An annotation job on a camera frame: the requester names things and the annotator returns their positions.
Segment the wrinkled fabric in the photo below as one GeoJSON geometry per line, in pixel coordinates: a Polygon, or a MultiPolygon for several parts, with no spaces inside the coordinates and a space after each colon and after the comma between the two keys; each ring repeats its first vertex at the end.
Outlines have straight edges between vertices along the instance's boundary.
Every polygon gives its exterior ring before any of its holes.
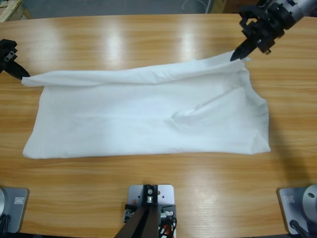
{"type": "Polygon", "coordinates": [[[53,71],[23,155],[33,159],[270,151],[266,100],[232,52],[122,71],[53,71]]]}

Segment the metal mounting base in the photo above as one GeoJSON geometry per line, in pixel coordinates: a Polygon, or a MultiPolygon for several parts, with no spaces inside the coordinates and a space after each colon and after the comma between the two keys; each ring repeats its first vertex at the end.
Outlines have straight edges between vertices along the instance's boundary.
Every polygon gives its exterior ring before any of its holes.
{"type": "Polygon", "coordinates": [[[25,188],[3,187],[3,201],[5,202],[3,214],[10,216],[9,233],[16,233],[22,225],[26,201],[29,191],[25,188]]]}
{"type": "MultiPolygon", "coordinates": [[[[142,197],[143,197],[143,185],[131,185],[128,191],[127,204],[141,207],[142,197]]],[[[169,184],[158,185],[158,204],[159,206],[175,205],[174,187],[172,185],[169,185],[169,184]]]]}
{"type": "Polygon", "coordinates": [[[303,194],[307,187],[282,188],[278,191],[278,196],[284,212],[284,220],[287,231],[292,234],[298,234],[290,226],[290,221],[295,220],[308,232],[307,222],[302,213],[303,194]]]}

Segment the wood grain surface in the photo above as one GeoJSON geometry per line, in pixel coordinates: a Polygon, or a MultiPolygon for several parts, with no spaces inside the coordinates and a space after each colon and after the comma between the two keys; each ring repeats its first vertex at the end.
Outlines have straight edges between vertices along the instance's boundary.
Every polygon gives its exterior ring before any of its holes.
{"type": "MultiPolygon", "coordinates": [[[[31,75],[118,70],[203,59],[234,50],[244,36],[235,14],[94,16],[0,24],[31,75]]],[[[317,18],[247,62],[267,99],[272,151],[31,160],[41,87],[0,74],[0,184],[30,190],[22,232],[113,237],[131,184],[172,184],[179,238],[286,233],[276,191],[317,182],[317,18]]]]}

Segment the white wire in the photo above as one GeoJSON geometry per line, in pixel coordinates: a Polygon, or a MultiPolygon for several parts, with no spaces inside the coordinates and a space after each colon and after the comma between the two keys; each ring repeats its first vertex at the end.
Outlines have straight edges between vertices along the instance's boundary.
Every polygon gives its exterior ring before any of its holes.
{"type": "MultiPolygon", "coordinates": [[[[186,0],[186,1],[184,1],[184,3],[183,3],[183,5],[182,5],[182,9],[183,10],[185,10],[185,4],[188,2],[189,0],[186,0]]],[[[207,11],[207,6],[206,6],[206,4],[203,2],[203,1],[201,1],[201,0],[195,0],[195,1],[198,1],[198,2],[200,2],[200,3],[202,3],[203,5],[204,5],[204,7],[205,7],[205,11],[207,11]]]]}

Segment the label sticker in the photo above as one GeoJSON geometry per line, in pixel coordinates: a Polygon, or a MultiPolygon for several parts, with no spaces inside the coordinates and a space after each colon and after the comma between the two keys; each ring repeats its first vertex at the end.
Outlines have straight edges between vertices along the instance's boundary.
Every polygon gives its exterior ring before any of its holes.
{"type": "Polygon", "coordinates": [[[24,197],[16,197],[14,204],[24,204],[24,197]]]}
{"type": "Polygon", "coordinates": [[[284,196],[284,201],[286,203],[294,203],[295,199],[294,199],[294,196],[284,196]]]}

